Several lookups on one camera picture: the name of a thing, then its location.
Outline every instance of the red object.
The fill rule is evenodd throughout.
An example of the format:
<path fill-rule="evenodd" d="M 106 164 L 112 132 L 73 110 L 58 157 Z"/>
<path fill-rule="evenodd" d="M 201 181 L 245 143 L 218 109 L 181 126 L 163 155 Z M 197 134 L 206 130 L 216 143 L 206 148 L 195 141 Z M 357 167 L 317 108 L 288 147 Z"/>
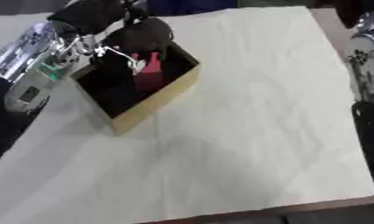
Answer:
<path fill-rule="evenodd" d="M 138 59 L 138 54 L 133 53 L 132 58 Z M 154 92 L 163 87 L 162 65 L 159 52 L 152 52 L 150 62 L 143 70 L 133 76 L 137 91 Z"/>

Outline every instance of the white cloth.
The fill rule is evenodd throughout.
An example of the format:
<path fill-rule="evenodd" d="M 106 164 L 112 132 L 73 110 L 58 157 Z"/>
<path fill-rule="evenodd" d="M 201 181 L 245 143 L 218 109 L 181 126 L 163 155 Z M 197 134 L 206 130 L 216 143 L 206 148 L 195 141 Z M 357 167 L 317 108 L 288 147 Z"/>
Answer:
<path fill-rule="evenodd" d="M 0 18 L 0 40 L 44 16 Z M 348 72 L 307 9 L 166 21 L 202 63 L 196 85 L 116 137 L 67 81 L 0 161 L 0 224 L 159 221 L 374 194 Z"/>

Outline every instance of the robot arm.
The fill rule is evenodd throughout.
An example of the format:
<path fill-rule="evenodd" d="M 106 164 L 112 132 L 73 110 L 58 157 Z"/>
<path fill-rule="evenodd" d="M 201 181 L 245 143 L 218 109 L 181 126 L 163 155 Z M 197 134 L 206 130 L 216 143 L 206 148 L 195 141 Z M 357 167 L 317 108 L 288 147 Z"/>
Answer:
<path fill-rule="evenodd" d="M 356 100 L 356 131 L 374 179 L 374 0 L 336 0 L 335 8 L 346 28 L 357 28 L 346 62 Z"/>
<path fill-rule="evenodd" d="M 20 138 L 69 75 L 94 35 L 124 18 L 119 0 L 83 0 L 35 24 L 0 52 L 0 157 Z"/>
<path fill-rule="evenodd" d="M 335 0 L 334 5 L 339 18 L 350 29 L 368 12 L 374 12 L 374 0 Z"/>

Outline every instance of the white tablecloth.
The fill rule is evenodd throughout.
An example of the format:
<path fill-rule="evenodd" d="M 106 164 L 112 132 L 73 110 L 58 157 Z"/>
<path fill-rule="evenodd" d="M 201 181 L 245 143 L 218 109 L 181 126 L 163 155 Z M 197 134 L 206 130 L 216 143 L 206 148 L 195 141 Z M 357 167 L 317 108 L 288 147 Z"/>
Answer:
<path fill-rule="evenodd" d="M 0 17 L 0 46 L 45 15 Z M 198 83 L 129 133 L 72 81 L 0 161 L 0 224 L 132 223 L 374 194 L 345 66 L 302 7 L 170 17 Z"/>

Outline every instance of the open box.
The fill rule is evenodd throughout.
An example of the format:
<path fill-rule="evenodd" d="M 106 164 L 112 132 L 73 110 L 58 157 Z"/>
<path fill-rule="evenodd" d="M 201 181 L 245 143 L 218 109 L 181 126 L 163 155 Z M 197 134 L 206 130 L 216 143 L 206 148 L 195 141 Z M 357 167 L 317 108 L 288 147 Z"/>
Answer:
<path fill-rule="evenodd" d="M 98 115 L 111 124 L 116 135 L 122 135 L 192 86 L 200 72 L 200 63 L 172 43 L 162 62 L 162 70 L 162 88 L 154 93 L 138 91 L 131 84 L 133 77 L 130 75 L 110 75 L 92 65 L 78 70 L 72 79 Z"/>

